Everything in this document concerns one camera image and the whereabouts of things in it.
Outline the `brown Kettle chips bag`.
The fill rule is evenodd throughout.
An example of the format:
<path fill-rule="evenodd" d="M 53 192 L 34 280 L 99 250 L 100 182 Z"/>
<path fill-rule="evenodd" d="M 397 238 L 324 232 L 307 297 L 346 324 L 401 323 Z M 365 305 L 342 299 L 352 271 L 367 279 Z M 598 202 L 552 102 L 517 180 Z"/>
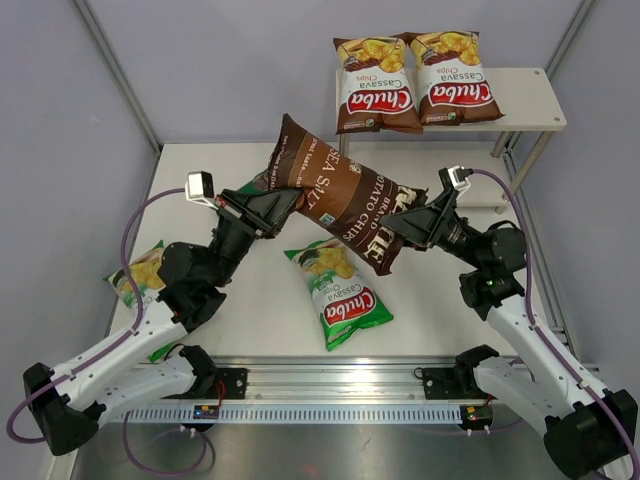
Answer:
<path fill-rule="evenodd" d="M 423 189 L 396 183 L 342 155 L 285 114 L 267 168 L 270 190 L 303 192 L 298 212 L 340 240 L 379 276 L 391 273 L 404 238 L 381 224 L 416 207 Z"/>

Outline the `brown Chuba bag front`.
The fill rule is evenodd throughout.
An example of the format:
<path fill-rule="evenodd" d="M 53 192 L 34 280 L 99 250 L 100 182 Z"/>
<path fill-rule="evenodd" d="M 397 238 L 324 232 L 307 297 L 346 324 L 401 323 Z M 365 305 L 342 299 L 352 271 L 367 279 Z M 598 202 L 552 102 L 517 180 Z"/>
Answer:
<path fill-rule="evenodd" d="M 423 132 L 405 69 L 403 34 L 335 38 L 341 64 L 336 132 Z"/>

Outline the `brown chuba bag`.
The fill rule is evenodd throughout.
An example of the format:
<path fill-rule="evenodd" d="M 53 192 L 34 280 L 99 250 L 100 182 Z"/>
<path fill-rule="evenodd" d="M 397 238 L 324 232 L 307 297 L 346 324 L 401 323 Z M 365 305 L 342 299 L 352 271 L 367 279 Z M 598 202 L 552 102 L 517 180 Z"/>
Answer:
<path fill-rule="evenodd" d="M 335 38 L 341 64 L 336 132 L 423 132 L 405 69 L 403 34 Z"/>
<path fill-rule="evenodd" d="M 408 32 L 424 126 L 458 126 L 503 116 L 479 56 L 476 31 Z"/>

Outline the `brown Chuba bag back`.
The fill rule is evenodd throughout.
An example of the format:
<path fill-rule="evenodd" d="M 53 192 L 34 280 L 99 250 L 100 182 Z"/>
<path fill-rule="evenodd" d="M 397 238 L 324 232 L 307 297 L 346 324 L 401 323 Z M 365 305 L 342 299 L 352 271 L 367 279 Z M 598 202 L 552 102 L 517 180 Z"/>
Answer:
<path fill-rule="evenodd" d="M 424 126 L 458 126 L 503 116 L 479 56 L 476 31 L 408 32 Z"/>

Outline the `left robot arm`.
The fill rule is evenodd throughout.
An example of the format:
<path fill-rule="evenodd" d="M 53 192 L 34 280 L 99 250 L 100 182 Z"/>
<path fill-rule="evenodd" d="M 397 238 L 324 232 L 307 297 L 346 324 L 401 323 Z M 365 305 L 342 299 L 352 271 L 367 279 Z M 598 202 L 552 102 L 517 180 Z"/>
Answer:
<path fill-rule="evenodd" d="M 132 373 L 148 355 L 211 320 L 240 263 L 258 239 L 272 239 L 297 209 L 302 192 L 281 188 L 260 193 L 205 186 L 162 191 L 153 201 L 181 193 L 212 207 L 218 224 L 209 245 L 174 242 L 158 271 L 164 286 L 150 305 L 140 305 L 131 326 L 105 337 L 72 359 L 49 367 L 38 362 L 23 374 L 28 409 L 54 456 L 92 439 L 113 418 L 167 396 L 208 396 L 217 367 L 199 346 L 187 346 L 154 369 Z"/>

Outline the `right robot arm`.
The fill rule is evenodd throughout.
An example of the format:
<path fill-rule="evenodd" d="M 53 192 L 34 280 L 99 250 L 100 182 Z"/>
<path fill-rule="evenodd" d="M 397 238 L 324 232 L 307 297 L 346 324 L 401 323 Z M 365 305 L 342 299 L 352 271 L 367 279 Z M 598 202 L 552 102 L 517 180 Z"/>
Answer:
<path fill-rule="evenodd" d="M 591 374 L 532 309 L 525 233 L 510 221 L 484 232 L 456 212 L 454 191 L 405 212 L 386 215 L 384 227 L 416 249 L 439 247 L 472 271 L 459 277 L 465 304 L 515 350 L 528 368 L 518 373 L 500 354 L 481 346 L 456 358 L 456 389 L 481 391 L 502 401 L 542 438 L 547 454 L 567 477 L 578 479 L 625 456 L 639 476 L 634 448 L 638 405 L 626 391 L 612 391 Z"/>

